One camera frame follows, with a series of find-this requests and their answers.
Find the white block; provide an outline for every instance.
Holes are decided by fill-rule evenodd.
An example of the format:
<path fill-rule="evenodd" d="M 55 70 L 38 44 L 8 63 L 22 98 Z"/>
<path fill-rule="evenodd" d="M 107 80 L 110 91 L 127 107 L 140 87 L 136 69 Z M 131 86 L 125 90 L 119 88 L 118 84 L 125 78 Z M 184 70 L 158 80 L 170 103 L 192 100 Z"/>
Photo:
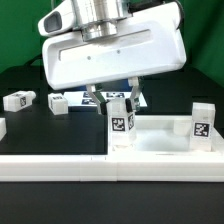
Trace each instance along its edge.
<path fill-rule="evenodd" d="M 215 120 L 215 105 L 193 103 L 190 149 L 211 151 L 212 131 Z"/>
<path fill-rule="evenodd" d="M 33 91 L 18 91 L 11 95 L 3 97 L 3 104 L 5 111 L 17 112 L 30 105 L 32 100 L 36 97 Z"/>
<path fill-rule="evenodd" d="M 135 113 L 128 113 L 124 98 L 107 103 L 108 142 L 113 149 L 129 147 L 136 139 Z"/>
<path fill-rule="evenodd" d="M 0 118 L 0 141 L 6 134 L 5 118 Z"/>
<path fill-rule="evenodd" d="M 54 115 L 68 113 L 68 101 L 61 93 L 51 93 L 48 95 L 48 106 Z"/>

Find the black surface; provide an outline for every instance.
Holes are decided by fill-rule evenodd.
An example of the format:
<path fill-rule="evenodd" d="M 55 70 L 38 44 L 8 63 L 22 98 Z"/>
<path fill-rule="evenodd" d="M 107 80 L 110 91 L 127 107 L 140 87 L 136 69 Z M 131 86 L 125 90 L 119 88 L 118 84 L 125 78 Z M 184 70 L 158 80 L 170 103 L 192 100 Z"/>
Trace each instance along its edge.
<path fill-rule="evenodd" d="M 12 75 L 16 75 L 14 83 L 10 81 Z M 47 121 L 52 129 L 54 126 L 58 127 L 57 130 L 55 129 L 57 133 L 54 133 L 58 135 L 61 134 L 59 129 L 65 131 L 67 127 L 71 126 L 70 121 L 73 119 L 76 122 L 81 122 L 82 117 L 89 122 L 92 119 L 95 120 L 97 117 L 95 111 L 87 112 L 80 108 L 73 108 L 68 117 L 62 116 L 58 119 L 52 117 L 45 101 L 45 93 L 51 89 L 44 84 L 42 75 L 43 72 L 34 67 L 32 69 L 12 68 L 11 71 L 0 76 L 1 94 L 5 91 L 10 93 L 15 89 L 20 90 L 21 87 L 23 89 L 32 87 L 39 90 L 38 98 L 32 108 L 27 108 L 27 111 L 12 115 L 5 114 L 1 109 L 1 116 L 6 115 L 7 117 L 8 130 L 15 130 L 14 132 L 10 131 L 14 133 L 13 135 L 17 135 L 20 128 L 17 125 L 19 123 L 23 123 L 21 127 L 25 128 L 31 122 L 31 127 L 42 128 L 42 132 L 36 132 L 37 136 L 43 136 L 43 133 L 46 132 L 44 121 Z M 224 90 L 199 71 L 190 68 L 148 76 L 145 79 L 143 92 L 149 107 L 142 108 L 139 114 L 190 115 L 192 102 L 215 103 L 215 127 L 220 132 L 224 130 Z M 122 86 L 124 87 L 123 82 L 117 83 L 118 90 Z M 38 117 L 41 112 L 45 116 L 40 121 L 32 119 L 33 116 Z M 13 135 L 8 134 L 8 142 L 14 138 Z M 40 145 L 43 148 L 38 148 L 38 145 L 33 147 L 36 147 L 35 150 L 37 148 L 44 150 L 46 145 L 43 142 Z M 45 182 L 0 184 L 0 224 L 223 224 L 223 210 L 224 183 Z"/>
<path fill-rule="evenodd" d="M 4 111 L 2 97 L 19 90 L 35 91 L 33 105 Z M 0 117 L 7 123 L 0 154 L 106 154 L 107 117 L 95 108 L 70 108 L 69 114 L 55 116 L 48 108 L 51 92 L 39 67 L 14 67 L 0 76 Z"/>
<path fill-rule="evenodd" d="M 223 224 L 222 183 L 1 183 L 1 224 Z"/>

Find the tag sticker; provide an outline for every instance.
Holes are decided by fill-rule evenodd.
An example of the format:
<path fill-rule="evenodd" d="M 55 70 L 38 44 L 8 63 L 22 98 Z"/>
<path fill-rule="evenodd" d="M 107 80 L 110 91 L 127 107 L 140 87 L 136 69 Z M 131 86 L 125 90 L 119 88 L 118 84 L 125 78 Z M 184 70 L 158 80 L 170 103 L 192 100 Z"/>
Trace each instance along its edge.
<path fill-rule="evenodd" d="M 20 98 L 20 105 L 21 105 L 21 107 L 26 106 L 26 97 Z"/>
<path fill-rule="evenodd" d="M 125 131 L 124 118 L 112 118 L 113 131 Z"/>
<path fill-rule="evenodd" d="M 209 138 L 210 132 L 211 132 L 211 124 L 202 122 L 194 123 L 193 137 Z"/>

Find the white platform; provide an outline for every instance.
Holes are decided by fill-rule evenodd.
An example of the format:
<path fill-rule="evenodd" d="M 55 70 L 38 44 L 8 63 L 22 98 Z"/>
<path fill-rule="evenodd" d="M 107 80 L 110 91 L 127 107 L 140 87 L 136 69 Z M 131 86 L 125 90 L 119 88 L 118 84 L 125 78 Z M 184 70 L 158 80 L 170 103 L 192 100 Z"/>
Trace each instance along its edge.
<path fill-rule="evenodd" d="M 104 156 L 0 156 L 0 181 L 224 181 L 224 139 L 214 131 L 211 152 L 190 152 L 176 118 L 136 116 L 133 148 Z"/>

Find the green backdrop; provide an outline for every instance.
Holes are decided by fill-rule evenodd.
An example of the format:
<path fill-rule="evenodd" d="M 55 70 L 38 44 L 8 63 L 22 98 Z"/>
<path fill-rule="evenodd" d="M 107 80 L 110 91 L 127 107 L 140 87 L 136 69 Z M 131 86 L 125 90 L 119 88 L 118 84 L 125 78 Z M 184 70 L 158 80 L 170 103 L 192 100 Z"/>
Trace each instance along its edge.
<path fill-rule="evenodd" d="M 180 2 L 185 10 L 182 34 L 187 63 L 224 87 L 224 1 Z M 37 23 L 50 11 L 51 5 L 50 0 L 0 0 L 0 3 L 2 72 L 41 53 L 44 38 L 39 36 Z"/>

